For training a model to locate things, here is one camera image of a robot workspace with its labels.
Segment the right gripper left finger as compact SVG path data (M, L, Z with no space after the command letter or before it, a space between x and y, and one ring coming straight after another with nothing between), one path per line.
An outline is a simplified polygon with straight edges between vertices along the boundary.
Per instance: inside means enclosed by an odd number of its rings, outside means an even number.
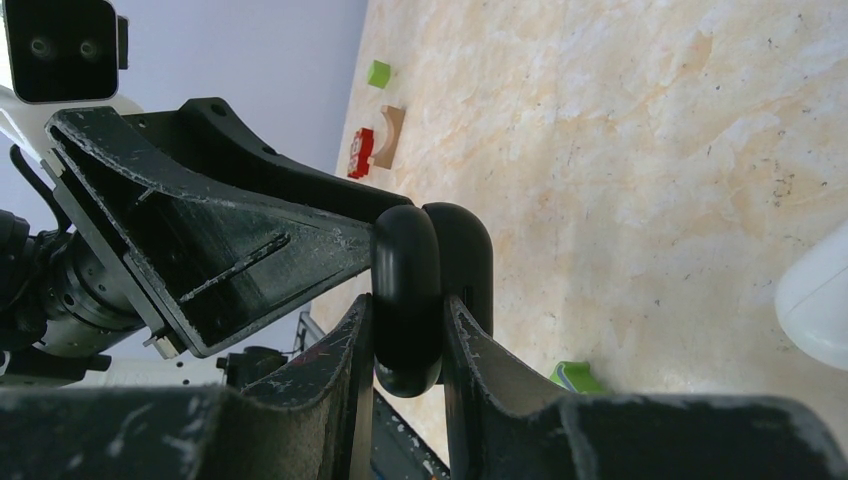
M372 313L372 298L363 294L343 319L357 314L369 320L373 355ZM5 479L211 479L206 472L222 411L237 396L235 389L220 385L5 391L1 396L1 475Z

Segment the black earbud charging case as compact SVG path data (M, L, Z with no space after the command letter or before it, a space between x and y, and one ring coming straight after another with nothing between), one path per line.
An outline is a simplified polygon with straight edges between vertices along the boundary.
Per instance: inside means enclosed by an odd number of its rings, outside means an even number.
M396 397L417 397L438 382L447 297L458 297L484 332L494 332L491 237L462 206L383 212L372 231L371 284L377 379Z

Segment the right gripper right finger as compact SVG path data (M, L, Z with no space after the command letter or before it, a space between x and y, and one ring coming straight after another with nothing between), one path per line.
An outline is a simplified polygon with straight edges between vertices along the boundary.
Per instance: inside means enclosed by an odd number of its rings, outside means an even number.
M444 304L455 479L843 479L847 461L805 405L773 396L578 394Z

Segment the white earbud charging case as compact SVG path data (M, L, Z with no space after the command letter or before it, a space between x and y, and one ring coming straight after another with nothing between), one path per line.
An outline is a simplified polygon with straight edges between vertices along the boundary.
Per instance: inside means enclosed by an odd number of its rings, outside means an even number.
M847 369L847 225L820 240L778 282L779 325L803 353Z

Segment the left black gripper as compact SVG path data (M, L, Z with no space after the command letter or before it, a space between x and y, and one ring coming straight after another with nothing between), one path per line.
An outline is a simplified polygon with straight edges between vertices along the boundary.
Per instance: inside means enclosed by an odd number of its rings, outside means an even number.
M374 222L412 203L277 152L218 97L62 109L45 132L81 301L48 331L100 350L146 328L165 359L215 355L365 271Z

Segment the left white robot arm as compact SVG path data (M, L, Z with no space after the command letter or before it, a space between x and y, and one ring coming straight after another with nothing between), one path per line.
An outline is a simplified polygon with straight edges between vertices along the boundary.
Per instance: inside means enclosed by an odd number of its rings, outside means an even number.
M34 235L1 221L1 344L25 385L80 380L142 329L166 359L218 354L365 271L375 221L406 203L276 152L217 97L145 113L3 91L1 130L59 213Z

